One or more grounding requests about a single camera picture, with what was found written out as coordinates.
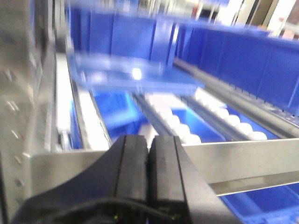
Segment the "black cable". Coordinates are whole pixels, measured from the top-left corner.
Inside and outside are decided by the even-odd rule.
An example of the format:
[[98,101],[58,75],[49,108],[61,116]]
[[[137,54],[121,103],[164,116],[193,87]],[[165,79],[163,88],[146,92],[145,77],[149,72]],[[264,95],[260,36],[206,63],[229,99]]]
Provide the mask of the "black cable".
[[128,199],[123,199],[123,198],[104,197],[104,198],[90,200],[88,202],[83,202],[83,203],[71,206],[69,208],[57,211],[54,214],[50,214],[45,217],[42,217],[36,221],[30,221],[30,222],[26,222],[23,224],[52,224],[52,223],[54,223],[53,221],[55,219],[65,217],[65,216],[69,215],[70,213],[79,212],[79,211],[85,210],[86,208],[97,207],[100,205],[120,205],[120,206],[124,206],[124,207],[129,207],[129,208],[136,208],[140,211],[143,211],[144,213],[146,213],[148,215],[152,215],[152,216],[158,217],[160,219],[173,221],[172,216],[167,215],[167,214],[160,212],[156,209],[153,209],[151,207],[148,207],[147,205],[144,205],[142,203],[134,202],[134,201],[131,201]]

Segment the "blue storage crate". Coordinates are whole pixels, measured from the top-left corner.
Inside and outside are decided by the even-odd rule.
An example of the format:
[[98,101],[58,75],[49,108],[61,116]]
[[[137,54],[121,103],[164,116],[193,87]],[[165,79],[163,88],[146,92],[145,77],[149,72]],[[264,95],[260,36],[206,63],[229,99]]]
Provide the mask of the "blue storage crate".
[[136,57],[172,66],[178,27],[171,20],[81,5],[69,7],[75,51]]
[[198,54],[185,55],[194,59],[192,64],[199,60],[198,67],[217,78],[299,115],[299,43],[245,33],[207,29],[185,47],[190,51],[200,46]]
[[222,196],[221,199],[245,224],[294,224],[299,198],[287,186]]
[[93,91],[173,92],[192,95],[204,85],[185,72],[146,60],[107,55],[69,55],[71,77]]
[[177,115],[182,124],[187,124],[192,134],[200,137],[201,142],[223,142],[225,138],[207,124],[201,117],[199,117],[190,108],[173,109],[172,113]]
[[127,92],[103,92],[95,100],[111,139],[138,134],[142,123],[148,123]]

